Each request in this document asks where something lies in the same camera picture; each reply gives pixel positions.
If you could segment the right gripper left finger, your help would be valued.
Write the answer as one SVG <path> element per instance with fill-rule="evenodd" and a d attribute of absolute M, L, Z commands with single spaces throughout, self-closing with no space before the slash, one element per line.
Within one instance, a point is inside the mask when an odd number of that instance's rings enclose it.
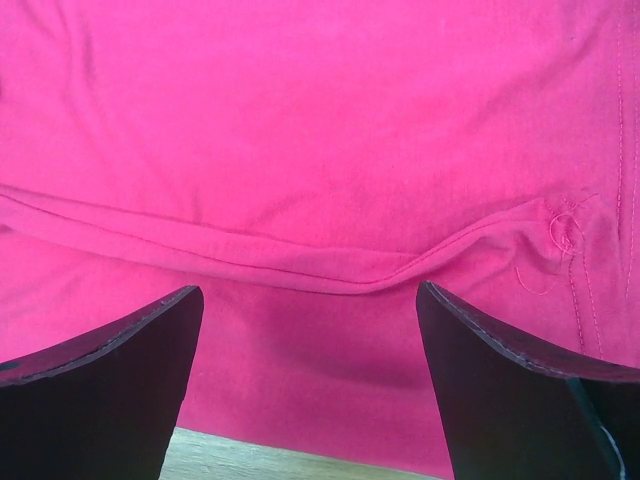
<path fill-rule="evenodd" d="M 2 362 L 2 478 L 159 478 L 203 310 L 201 289 L 187 286 Z"/>

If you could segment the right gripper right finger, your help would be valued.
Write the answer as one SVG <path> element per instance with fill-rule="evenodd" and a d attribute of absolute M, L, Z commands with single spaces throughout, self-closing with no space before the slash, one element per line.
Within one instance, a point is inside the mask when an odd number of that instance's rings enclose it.
<path fill-rule="evenodd" d="M 638 369 L 545 341 L 431 282 L 416 308 L 455 478 L 638 478 Z"/>

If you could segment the pink t shirt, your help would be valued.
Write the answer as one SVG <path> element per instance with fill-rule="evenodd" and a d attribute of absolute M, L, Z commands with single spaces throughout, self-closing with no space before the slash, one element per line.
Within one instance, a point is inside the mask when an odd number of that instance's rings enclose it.
<path fill-rule="evenodd" d="M 179 423 L 448 477 L 435 282 L 639 363 L 635 1 L 5 1 L 1 357 L 185 285 Z"/>

